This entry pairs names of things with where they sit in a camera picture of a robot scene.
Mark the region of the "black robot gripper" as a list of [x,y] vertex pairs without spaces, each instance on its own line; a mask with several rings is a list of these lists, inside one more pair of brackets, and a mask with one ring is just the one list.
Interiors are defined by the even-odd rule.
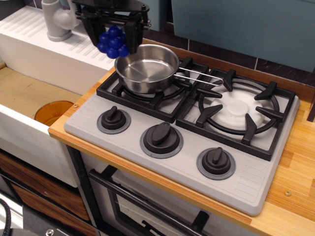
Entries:
[[151,26],[149,6],[138,0],[74,0],[76,15],[94,46],[106,32],[105,24],[123,26],[130,54],[135,54],[143,41],[143,30]]

